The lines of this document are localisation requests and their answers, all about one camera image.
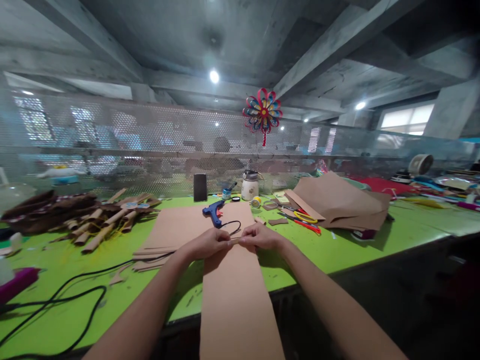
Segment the perforated metal panel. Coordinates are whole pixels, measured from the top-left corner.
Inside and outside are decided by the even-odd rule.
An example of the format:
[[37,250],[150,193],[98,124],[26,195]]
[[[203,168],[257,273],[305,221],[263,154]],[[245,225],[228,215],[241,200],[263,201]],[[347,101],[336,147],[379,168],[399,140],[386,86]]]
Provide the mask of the perforated metal panel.
[[88,172],[84,190],[185,196],[193,174],[207,173],[208,191],[239,181],[245,169],[263,174],[262,191],[294,187],[325,159],[347,175],[389,176],[417,154],[440,168],[465,167],[474,145],[351,127],[283,120],[252,134],[241,114],[79,95],[25,95],[0,90],[0,165],[12,181],[50,188],[35,175],[54,165]]

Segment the workbench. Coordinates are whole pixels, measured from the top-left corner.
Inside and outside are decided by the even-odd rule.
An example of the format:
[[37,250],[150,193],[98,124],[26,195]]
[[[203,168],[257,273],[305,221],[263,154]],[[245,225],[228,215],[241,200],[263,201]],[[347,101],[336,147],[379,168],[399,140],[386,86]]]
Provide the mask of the workbench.
[[[218,201],[208,197],[207,204]],[[268,227],[290,239],[321,270],[334,274],[374,261],[404,254],[412,249],[437,244],[443,240],[458,240],[480,232],[480,213],[465,209],[433,209],[403,202],[390,207],[393,223],[386,222],[371,242],[358,242],[349,231],[322,229],[317,236],[296,223]],[[193,198],[182,197],[164,200],[158,209],[193,206]],[[276,210],[252,209],[253,217],[264,220],[278,219]],[[92,254],[82,255],[81,248],[68,241],[49,243],[58,234],[33,236],[20,253],[9,258],[15,268],[42,269],[39,280],[24,290],[13,303],[26,303],[48,299],[66,280],[87,272],[105,269],[125,262],[132,257],[149,235],[155,220],[138,223],[131,233],[106,241]],[[296,281],[286,263],[270,250],[258,250],[258,259],[268,291],[278,294],[296,286]],[[116,270],[74,281],[61,295],[72,296],[95,286],[107,286]],[[120,314],[139,295],[157,270],[135,273],[131,268],[122,272],[125,282],[108,286],[104,300],[99,304],[86,336],[77,348],[88,347],[113,324]],[[167,314],[168,328],[200,314],[202,309],[203,262],[195,261],[181,278],[171,300]],[[50,306],[38,315],[3,347],[0,358],[25,353],[56,354],[70,346],[85,328],[88,316],[100,296],[92,292],[68,303]],[[21,308],[0,317],[0,338],[18,325],[37,307]]]

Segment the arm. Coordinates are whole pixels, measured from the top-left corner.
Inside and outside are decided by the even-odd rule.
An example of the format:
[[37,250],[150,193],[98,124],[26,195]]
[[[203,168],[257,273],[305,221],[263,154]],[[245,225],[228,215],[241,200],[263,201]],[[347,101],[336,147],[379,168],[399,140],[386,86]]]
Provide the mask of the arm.
[[177,282],[194,260],[231,248],[226,231],[211,228],[179,248],[147,287],[87,352],[84,359],[148,359]]
[[285,237],[255,224],[243,231],[239,244],[280,253],[347,359],[407,358],[358,302]]

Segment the ceiling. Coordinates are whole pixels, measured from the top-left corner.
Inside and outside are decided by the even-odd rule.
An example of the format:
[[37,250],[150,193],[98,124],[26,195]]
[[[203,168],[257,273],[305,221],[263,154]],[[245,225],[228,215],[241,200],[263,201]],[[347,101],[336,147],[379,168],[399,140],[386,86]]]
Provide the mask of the ceiling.
[[135,83],[160,103],[234,112],[265,87],[286,118],[325,120],[469,80],[473,42],[453,4],[3,0],[0,69],[15,88],[142,100]]

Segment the hand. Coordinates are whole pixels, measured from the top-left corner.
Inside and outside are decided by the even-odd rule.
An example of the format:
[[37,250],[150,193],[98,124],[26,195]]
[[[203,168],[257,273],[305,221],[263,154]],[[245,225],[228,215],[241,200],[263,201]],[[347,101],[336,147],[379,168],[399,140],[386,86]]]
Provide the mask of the hand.
[[211,257],[221,250],[231,249],[233,246],[228,232],[211,228],[200,236],[190,240],[182,248],[191,261]]
[[256,223],[243,230],[238,243],[242,246],[255,245],[262,249],[280,250],[280,247],[288,243],[288,239],[262,225]]

